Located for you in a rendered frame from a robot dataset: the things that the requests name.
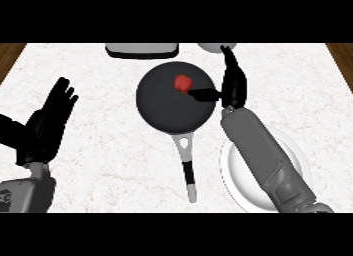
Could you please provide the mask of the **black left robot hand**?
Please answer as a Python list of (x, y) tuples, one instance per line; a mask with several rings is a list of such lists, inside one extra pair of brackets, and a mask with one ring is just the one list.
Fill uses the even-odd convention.
[(25, 124), (0, 114), (0, 144), (16, 150), (18, 166), (32, 162), (47, 164), (53, 160), (77, 100), (69, 80), (60, 77), (43, 107), (32, 112)]

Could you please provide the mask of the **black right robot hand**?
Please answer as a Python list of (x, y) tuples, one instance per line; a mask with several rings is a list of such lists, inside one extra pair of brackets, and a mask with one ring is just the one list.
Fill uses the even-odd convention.
[(239, 68), (236, 57), (227, 46), (220, 46), (224, 56), (224, 73), (221, 82), (221, 91), (215, 89), (192, 89), (187, 94), (198, 102), (221, 101), (221, 107), (232, 106), (235, 109), (245, 105), (246, 101), (246, 77)]

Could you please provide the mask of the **dark grey frying pan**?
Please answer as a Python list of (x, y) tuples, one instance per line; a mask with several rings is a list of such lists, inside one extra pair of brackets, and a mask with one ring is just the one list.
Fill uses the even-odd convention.
[(214, 83), (204, 70), (187, 62), (156, 65), (143, 75), (136, 89), (136, 107), (148, 125), (171, 136), (180, 155), (187, 200), (196, 202), (192, 167), (192, 137), (214, 111), (214, 102), (198, 102), (174, 88), (176, 77), (192, 80), (193, 89), (212, 89)]

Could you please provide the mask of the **white plate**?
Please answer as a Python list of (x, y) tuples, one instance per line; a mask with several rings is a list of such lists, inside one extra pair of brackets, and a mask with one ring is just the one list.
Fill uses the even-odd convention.
[[(313, 187), (307, 160), (295, 142), (276, 128), (267, 126), (267, 130), (286, 153), (306, 184), (308, 187)], [(243, 211), (246, 213), (276, 213), (277, 210), (266, 192), (257, 184), (243, 158), (230, 140), (226, 140), (221, 147), (220, 173), (227, 192)]]

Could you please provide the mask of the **pale grey round object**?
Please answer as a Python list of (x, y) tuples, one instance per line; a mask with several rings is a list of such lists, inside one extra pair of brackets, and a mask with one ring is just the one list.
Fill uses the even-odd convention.
[(233, 49), (236, 44), (235, 43), (199, 43), (198, 46), (204, 51), (208, 53), (223, 53), (224, 49)]

